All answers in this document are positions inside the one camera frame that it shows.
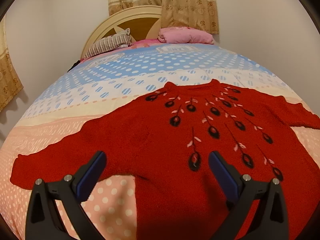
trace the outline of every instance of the metal bolt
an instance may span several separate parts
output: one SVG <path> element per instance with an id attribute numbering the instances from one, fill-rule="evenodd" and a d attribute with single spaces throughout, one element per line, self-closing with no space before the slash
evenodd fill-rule
<path id="1" fill-rule="evenodd" d="M 64 179 L 65 181 L 70 181 L 70 180 L 72 180 L 72 175 L 68 174 L 68 175 L 64 176 L 63 179 Z"/>
<path id="2" fill-rule="evenodd" d="M 249 180 L 251 180 L 251 176 L 249 174 L 244 174 L 242 176 L 242 179 L 244 179 L 245 181 L 249 181 Z"/>
<path id="3" fill-rule="evenodd" d="M 278 185 L 280 183 L 279 179 L 274 178 L 272 179 L 273 184 Z"/>
<path id="4" fill-rule="evenodd" d="M 42 179 L 37 179 L 36 180 L 36 185 L 40 185 L 42 183 Z"/>

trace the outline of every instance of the bed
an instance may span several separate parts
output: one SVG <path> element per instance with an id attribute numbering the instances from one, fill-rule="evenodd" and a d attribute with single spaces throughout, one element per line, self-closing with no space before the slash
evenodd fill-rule
<path id="1" fill-rule="evenodd" d="M 133 41 L 155 39 L 161 7 L 140 6 L 118 12 L 93 31 L 81 54 L 102 37 L 131 28 Z M 290 103 L 303 100 L 275 74 L 257 62 L 214 45 L 140 43 L 84 60 L 48 87 L 24 113 L 0 150 L 0 213 L 18 239 L 25 239 L 31 191 L 10 183 L 18 154 L 40 151 L 76 133 L 88 120 L 101 117 L 135 98 L 156 91 L 167 81 L 197 85 L 223 83 L 283 95 Z M 320 131 L 292 128 L 320 166 Z M 98 182 L 83 209 L 106 239 L 136 238 L 135 182 L 112 176 Z M 63 205 L 57 201 L 69 234 L 78 239 Z"/>

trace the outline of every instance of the blue gripper pad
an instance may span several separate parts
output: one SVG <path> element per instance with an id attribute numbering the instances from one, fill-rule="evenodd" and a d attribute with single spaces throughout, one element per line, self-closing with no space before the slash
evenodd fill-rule
<path id="1" fill-rule="evenodd" d="M 233 166 L 227 164 L 218 151 L 213 151 L 209 154 L 209 167 L 223 193 L 226 195 L 227 200 L 236 204 L 242 190 L 238 171 Z"/>
<path id="2" fill-rule="evenodd" d="M 88 199 L 106 164 L 106 154 L 102 151 L 97 151 L 87 164 L 78 169 L 74 175 L 72 189 L 79 202 Z"/>

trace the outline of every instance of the red sweater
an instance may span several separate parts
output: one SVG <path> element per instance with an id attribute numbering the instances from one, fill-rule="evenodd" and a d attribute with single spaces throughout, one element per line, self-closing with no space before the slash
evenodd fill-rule
<path id="1" fill-rule="evenodd" d="M 135 176 L 139 240 L 207 240 L 228 214 L 208 166 L 209 153 L 218 150 L 240 174 L 282 181 L 294 239 L 320 200 L 320 170 L 290 126 L 320 129 L 320 119 L 301 103 L 217 80 L 169 82 L 38 153 L 19 155 L 11 182 L 31 189 L 37 178 L 60 180 L 102 150 L 108 165 L 101 180 Z"/>

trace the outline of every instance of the headboard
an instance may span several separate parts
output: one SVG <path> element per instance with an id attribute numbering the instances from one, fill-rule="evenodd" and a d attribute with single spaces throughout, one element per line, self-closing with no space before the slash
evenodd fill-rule
<path id="1" fill-rule="evenodd" d="M 144 39 L 156 39 L 161 28 L 161 6 L 142 5 L 119 11 L 101 23 L 88 38 L 81 58 L 88 48 L 103 37 L 116 34 L 130 28 L 132 42 Z"/>

